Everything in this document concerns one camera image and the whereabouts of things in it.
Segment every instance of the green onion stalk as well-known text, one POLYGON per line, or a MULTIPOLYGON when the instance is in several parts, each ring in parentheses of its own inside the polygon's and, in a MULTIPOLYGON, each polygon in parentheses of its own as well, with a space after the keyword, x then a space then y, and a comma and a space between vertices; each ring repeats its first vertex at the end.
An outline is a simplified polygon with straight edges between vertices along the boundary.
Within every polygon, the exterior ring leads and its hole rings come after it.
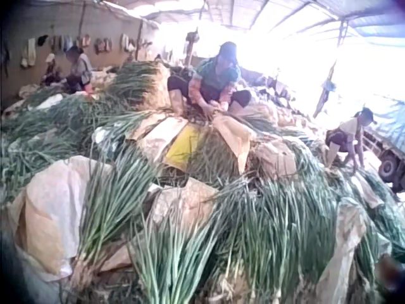
POLYGON ((99 161, 92 169, 72 286, 80 289, 89 284, 107 258, 103 249, 128 231, 131 219, 141 221, 142 203, 156 170, 135 146, 122 149, 110 168, 99 161))

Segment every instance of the black pants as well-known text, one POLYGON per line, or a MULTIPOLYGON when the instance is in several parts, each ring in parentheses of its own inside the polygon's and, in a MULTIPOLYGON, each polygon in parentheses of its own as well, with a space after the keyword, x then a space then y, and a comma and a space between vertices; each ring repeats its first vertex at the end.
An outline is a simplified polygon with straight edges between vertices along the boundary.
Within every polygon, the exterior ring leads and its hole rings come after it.
MULTIPOLYGON (((192 104, 189 97, 189 82, 183 78, 173 75, 167 80, 168 91, 180 90, 182 95, 187 98, 187 104, 193 106, 200 110, 200 106, 197 104, 192 104)), ((202 98, 208 103, 211 100, 219 101, 221 92, 213 87, 210 87, 204 82, 201 82, 200 93, 202 98)), ((236 102, 241 105, 241 107, 246 107, 252 98, 252 94, 248 90, 236 91, 231 96, 231 104, 236 102)))

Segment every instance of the concrete wall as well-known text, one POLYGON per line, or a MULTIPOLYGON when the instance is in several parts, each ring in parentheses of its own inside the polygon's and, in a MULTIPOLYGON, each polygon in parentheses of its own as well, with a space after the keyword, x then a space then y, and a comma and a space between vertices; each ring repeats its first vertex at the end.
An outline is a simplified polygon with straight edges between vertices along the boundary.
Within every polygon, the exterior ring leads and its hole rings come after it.
MULTIPOLYGON (((46 69, 45 59, 51 52, 49 39, 42 46, 36 47, 37 59, 35 66, 23 69, 20 66, 22 51, 29 38, 38 38, 42 35, 70 35, 77 37, 80 17, 82 15, 82 1, 70 3, 54 3, 29 1, 25 4, 16 5, 7 15, 1 26, 1 39, 5 40, 11 52, 11 62, 8 66, 9 77, 6 78, 3 69, 1 72, 1 101, 2 108, 10 105, 13 96, 16 96, 21 86, 27 84, 38 84, 46 69)), ((87 1, 82 35, 89 34, 91 44, 85 48, 94 68, 106 67, 109 65, 120 65, 128 56, 120 50, 120 37, 122 33, 136 40, 139 33, 141 20, 119 14, 116 10, 107 9, 106 5, 101 6, 87 1), (110 53, 96 55, 94 52, 94 41, 97 38, 111 38, 113 50, 110 53)), ((147 25, 144 22, 142 37, 153 41, 156 27, 147 25)), ((153 57, 160 53, 159 44, 153 41, 148 49, 153 57)), ((60 52, 56 55, 57 63, 62 67, 64 75, 70 70, 70 64, 65 54, 60 52)))

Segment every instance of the tire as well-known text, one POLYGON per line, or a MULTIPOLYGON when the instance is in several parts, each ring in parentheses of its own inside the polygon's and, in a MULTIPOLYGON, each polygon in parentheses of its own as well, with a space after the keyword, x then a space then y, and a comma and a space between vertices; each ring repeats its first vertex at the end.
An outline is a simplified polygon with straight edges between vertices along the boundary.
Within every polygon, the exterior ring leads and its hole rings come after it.
POLYGON ((384 182, 393 182, 397 173, 398 161, 394 155, 385 155, 381 159, 378 174, 384 182))

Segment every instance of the hand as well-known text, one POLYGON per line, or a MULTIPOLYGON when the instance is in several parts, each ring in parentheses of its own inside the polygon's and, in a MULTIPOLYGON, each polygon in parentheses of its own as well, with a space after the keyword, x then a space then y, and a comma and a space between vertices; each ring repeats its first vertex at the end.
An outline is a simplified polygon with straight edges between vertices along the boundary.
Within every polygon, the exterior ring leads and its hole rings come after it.
POLYGON ((353 175, 356 174, 356 171, 358 170, 358 168, 359 168, 359 165, 357 164, 357 162, 355 162, 353 164, 353 175))
POLYGON ((210 104, 204 105, 201 108, 202 108, 202 111, 204 112, 206 118, 212 120, 214 112, 215 112, 215 108, 213 106, 211 106, 210 104))

